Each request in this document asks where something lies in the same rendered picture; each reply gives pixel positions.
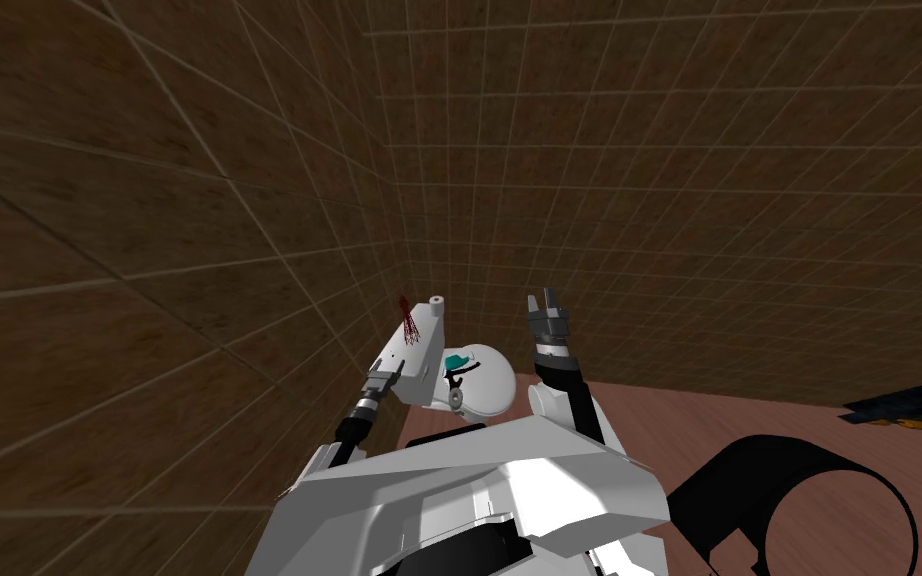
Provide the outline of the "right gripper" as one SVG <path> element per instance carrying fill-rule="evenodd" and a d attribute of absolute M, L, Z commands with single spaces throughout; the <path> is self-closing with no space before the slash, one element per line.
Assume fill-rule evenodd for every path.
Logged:
<path fill-rule="evenodd" d="M 569 311 L 560 308 L 556 290 L 544 289 L 544 308 L 540 310 L 535 295 L 527 296 L 529 328 L 536 343 L 555 343 L 564 341 L 570 335 Z"/>

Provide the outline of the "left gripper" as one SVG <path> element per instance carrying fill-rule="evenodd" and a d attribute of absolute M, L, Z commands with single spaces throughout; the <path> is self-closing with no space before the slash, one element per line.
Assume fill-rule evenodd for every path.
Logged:
<path fill-rule="evenodd" d="M 367 373 L 364 397 L 371 400 L 382 400 L 400 379 L 405 363 L 404 359 L 391 358 L 385 361 L 383 358 L 377 358 Z"/>

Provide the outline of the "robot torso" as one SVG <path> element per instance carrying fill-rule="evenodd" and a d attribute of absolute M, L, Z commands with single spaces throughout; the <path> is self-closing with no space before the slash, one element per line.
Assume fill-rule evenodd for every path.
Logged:
<path fill-rule="evenodd" d="M 244 576 L 668 576 L 665 492 L 600 426 L 528 416 L 340 466 L 322 445 Z"/>

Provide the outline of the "white toilet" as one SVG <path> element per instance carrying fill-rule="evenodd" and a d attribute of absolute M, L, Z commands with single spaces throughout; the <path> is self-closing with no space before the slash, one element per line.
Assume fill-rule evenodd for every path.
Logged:
<path fill-rule="evenodd" d="M 497 349 L 484 344 L 451 348 L 445 338 L 445 299 L 412 305 L 399 300 L 402 322 L 384 345 L 373 369 L 393 375 L 391 392 L 410 406 L 450 412 L 483 423 L 507 411 L 516 376 Z"/>

